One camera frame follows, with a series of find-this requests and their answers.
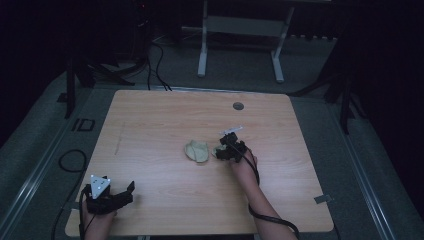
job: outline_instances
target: metal strip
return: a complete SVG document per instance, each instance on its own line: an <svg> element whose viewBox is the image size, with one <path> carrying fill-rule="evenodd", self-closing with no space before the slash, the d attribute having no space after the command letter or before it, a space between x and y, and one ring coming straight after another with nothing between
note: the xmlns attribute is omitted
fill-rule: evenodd
<svg viewBox="0 0 424 240"><path fill-rule="evenodd" d="M371 216L374 220L375 226L377 228L378 233L380 234L381 239L395 240L396 237L393 233L392 227L390 226L390 223L386 218L380 200L378 199L378 196L375 193L371 182L368 179L365 169L361 163L361 159L358 156L349 135L344 134L344 132L342 131L342 127L340 126L338 116L334 107L331 107L328 104L327 108L330 112L331 119L333 120L334 124L337 125L338 132L347 147L350 159L352 160L351 164L353 173L355 174L356 180L359 184L362 194L364 195L365 202L367 203L368 209L371 213Z"/></svg>
<svg viewBox="0 0 424 240"><path fill-rule="evenodd" d="M60 143L62 142L67 130L72 128L72 123L74 123L76 116L81 112L81 109L84 103L87 101L88 97L91 94L90 91L83 91L80 94L80 104L74 109L73 114L69 119L66 120L65 125L57 132L52 142L50 143L47 150L44 152L43 156L40 158L37 166L28 176L25 183L22 185L19 193L17 194L15 200L12 203L12 206L9 208L9 211L6 213L0 225L0 239L8 239L12 234L12 231L17 226L19 220L24 214L26 208L29 205L32 197L37 191L38 187L41 184L41 181L44 179L50 165L53 162L53 156L58 149Z"/></svg>

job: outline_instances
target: table top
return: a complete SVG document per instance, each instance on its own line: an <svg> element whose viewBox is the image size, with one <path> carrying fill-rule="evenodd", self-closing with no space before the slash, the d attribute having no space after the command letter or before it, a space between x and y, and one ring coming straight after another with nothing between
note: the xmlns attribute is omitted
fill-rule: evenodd
<svg viewBox="0 0 424 240"><path fill-rule="evenodd" d="M244 109L235 110L240 102ZM301 232L333 229L291 101L286 95L229 92L117 91L90 160L92 174L111 179L111 193L135 181L134 202L118 211L112 235L256 233L246 198L226 161L190 160L191 140L218 146L236 134L258 157L261 189L283 219ZM66 225L78 236L78 210Z"/></svg>

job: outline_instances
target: forearm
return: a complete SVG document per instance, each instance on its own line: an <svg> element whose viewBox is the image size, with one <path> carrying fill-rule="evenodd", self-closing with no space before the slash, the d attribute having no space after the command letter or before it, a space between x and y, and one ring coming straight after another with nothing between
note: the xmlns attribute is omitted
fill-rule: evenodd
<svg viewBox="0 0 424 240"><path fill-rule="evenodd" d="M257 185L248 187L245 190L250 207L258 214L281 218L274 210L262 190ZM256 228L262 240L294 240L297 239L289 227L262 219L254 218Z"/></svg>

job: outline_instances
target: white triangular marker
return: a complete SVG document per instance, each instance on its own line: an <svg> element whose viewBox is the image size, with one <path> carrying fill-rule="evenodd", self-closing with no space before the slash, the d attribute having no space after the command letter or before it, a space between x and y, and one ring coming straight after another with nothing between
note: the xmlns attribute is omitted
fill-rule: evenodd
<svg viewBox="0 0 424 240"><path fill-rule="evenodd" d="M105 179L91 175L91 193L93 199L96 199L110 185L110 179Z"/></svg>

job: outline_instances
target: human hand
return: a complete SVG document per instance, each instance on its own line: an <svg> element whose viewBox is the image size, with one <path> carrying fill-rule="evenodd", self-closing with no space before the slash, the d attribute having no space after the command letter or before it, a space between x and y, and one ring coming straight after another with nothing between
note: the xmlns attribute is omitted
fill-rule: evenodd
<svg viewBox="0 0 424 240"><path fill-rule="evenodd" d="M87 202L82 203L83 221L85 229L86 240L104 240L107 239L112 226L113 218L117 215L117 211L104 214L95 215L88 212Z"/></svg>
<svg viewBox="0 0 424 240"><path fill-rule="evenodd" d="M252 169L252 166L256 169L258 159L249 148L244 154L244 157L245 158L242 158L238 163L230 161L230 167L240 186L246 192L251 187L258 186L255 172Z"/></svg>

